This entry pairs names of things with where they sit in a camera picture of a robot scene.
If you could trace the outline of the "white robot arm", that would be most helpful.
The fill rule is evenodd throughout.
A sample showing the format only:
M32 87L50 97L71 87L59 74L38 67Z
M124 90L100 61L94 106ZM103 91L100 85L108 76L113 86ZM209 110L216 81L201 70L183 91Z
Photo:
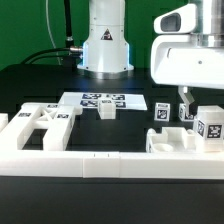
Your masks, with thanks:
M131 71L124 38L124 0L90 0L89 37L78 68L98 79ZM193 110L192 87L224 89L224 0L188 0L154 20L158 37L151 48L151 77L176 85Z

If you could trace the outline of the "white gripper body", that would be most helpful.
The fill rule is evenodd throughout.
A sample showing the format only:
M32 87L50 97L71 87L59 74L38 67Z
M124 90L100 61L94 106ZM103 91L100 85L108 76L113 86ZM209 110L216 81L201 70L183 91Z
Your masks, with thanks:
M188 3L154 20L158 84L224 89L224 3Z

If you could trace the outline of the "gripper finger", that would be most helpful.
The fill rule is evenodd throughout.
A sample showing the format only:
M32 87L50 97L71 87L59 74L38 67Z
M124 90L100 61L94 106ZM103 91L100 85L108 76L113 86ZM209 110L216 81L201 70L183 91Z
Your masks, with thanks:
M195 99L193 98L193 95L191 94L191 89L187 86L179 86L178 93L179 93L183 103L186 106L186 114L194 115L195 114L195 112L194 112Z

